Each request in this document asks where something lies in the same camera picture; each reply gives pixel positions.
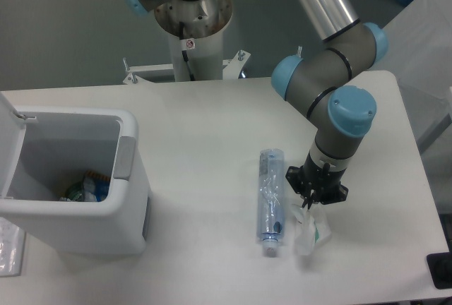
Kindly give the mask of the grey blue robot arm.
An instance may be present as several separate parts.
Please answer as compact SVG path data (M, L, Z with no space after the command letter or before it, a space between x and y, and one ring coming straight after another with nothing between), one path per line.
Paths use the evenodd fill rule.
M231 0L125 1L137 15L153 13L173 42L176 80L223 78L222 48L215 38L231 20ZM373 96L350 81L383 58L388 40L378 25L361 22L348 0L299 2L325 48L308 60L284 58L271 84L317 130L304 164L286 174L308 209L347 198L341 179L376 115Z

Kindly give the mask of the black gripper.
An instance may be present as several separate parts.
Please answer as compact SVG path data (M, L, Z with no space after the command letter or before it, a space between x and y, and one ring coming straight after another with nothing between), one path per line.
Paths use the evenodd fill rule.
M285 175L292 190L303 200L302 208L313 204L330 205L346 201L349 189L340 183L345 171L334 172L317 165L307 155L302 167L289 166Z

